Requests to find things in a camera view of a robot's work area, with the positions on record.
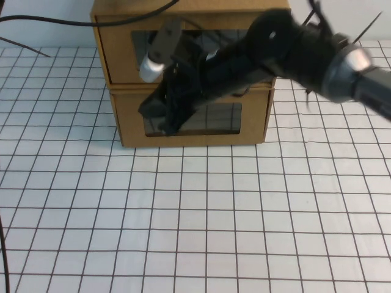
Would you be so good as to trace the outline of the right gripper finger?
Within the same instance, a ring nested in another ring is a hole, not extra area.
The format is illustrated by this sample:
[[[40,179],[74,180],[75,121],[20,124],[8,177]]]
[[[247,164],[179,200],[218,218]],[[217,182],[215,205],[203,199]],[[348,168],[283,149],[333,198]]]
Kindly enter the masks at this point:
[[[166,117],[169,111],[170,96],[167,82],[161,82],[139,106],[139,113],[146,119]]]
[[[158,129],[165,136],[174,136],[195,114],[192,96],[169,94],[166,99],[166,114]]]

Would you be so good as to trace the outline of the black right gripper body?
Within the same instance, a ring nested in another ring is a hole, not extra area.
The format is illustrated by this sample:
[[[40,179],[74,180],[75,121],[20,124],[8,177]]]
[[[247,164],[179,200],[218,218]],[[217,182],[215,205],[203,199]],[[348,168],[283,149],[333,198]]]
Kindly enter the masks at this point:
[[[166,107],[196,109],[220,97],[269,81],[273,74],[253,61],[246,34],[214,52],[204,50],[188,34],[180,37],[179,52],[166,70]]]

